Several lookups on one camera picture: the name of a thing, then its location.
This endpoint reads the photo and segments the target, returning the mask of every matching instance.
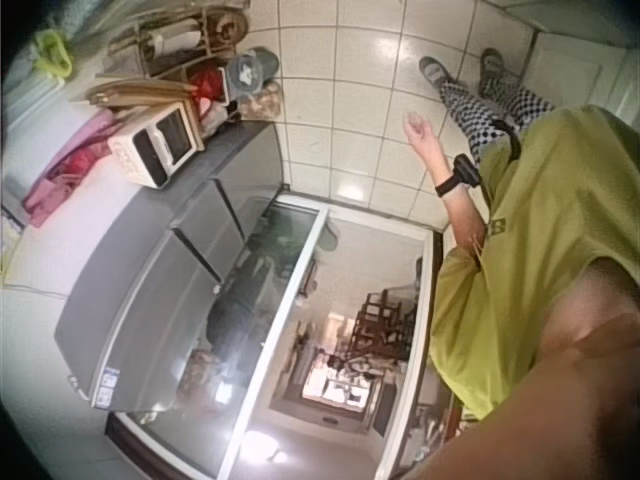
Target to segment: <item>hand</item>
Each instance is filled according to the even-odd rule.
[[[407,134],[409,144],[420,156],[432,176],[442,171],[450,174],[451,168],[447,157],[444,155],[440,140],[433,131],[431,122],[415,112],[405,114],[404,133]]]

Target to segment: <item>gray shoe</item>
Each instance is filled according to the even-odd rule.
[[[444,68],[444,65],[433,57],[422,57],[418,67],[422,76],[437,91],[440,91],[445,83],[455,83],[455,80]]]
[[[480,85],[478,93],[482,98],[489,98],[487,89],[490,80],[501,80],[504,76],[504,60],[495,48],[487,48],[480,57]]]

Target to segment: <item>checkered pants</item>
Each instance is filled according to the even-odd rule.
[[[528,127],[554,108],[532,91],[500,79],[485,82],[482,93],[513,117],[516,131]],[[492,125],[493,120],[502,118],[501,113],[457,83],[446,82],[440,89],[440,96],[449,114],[469,140],[471,154],[479,163],[481,147],[506,135]]]

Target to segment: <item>white tile floor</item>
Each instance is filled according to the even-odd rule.
[[[404,113],[428,117],[449,157],[469,149],[418,61],[434,56],[477,90],[478,57],[494,47],[517,80],[533,29],[480,0],[251,0],[247,16],[238,51],[262,45],[281,60],[277,129],[292,189],[443,228]]]

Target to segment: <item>yellow-green t-shirt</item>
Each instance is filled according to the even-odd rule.
[[[477,258],[454,248],[436,286],[429,353],[483,418],[535,360],[554,300],[598,257],[640,283],[640,137],[597,107],[559,109],[486,152],[490,210]]]

